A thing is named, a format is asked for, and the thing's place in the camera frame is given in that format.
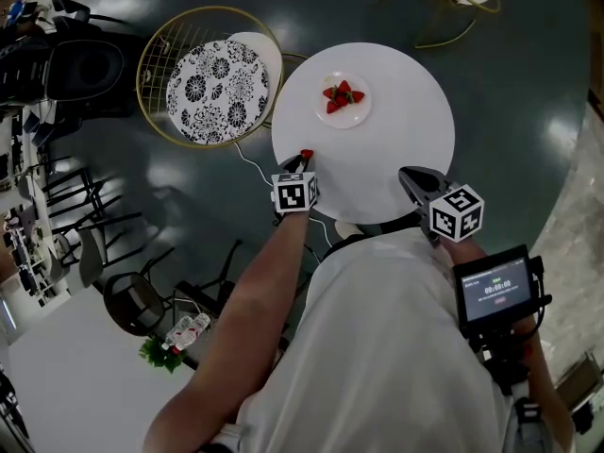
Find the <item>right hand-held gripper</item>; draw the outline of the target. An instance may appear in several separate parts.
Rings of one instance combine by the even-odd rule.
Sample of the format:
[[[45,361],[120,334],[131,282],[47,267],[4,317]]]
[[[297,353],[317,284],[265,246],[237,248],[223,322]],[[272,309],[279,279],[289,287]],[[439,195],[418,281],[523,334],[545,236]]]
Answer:
[[[460,186],[440,171],[423,166],[401,167],[398,179],[416,206],[419,227],[425,234],[459,243],[482,228],[485,202],[469,185]],[[429,203],[428,196],[441,197]]]

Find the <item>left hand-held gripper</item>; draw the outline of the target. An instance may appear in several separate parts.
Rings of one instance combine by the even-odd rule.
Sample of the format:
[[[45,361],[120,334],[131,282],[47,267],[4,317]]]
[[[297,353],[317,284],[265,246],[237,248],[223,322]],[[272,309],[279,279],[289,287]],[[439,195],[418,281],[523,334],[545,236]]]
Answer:
[[[281,163],[285,174],[272,175],[272,201],[277,213],[309,211],[318,200],[312,159],[296,155]]]

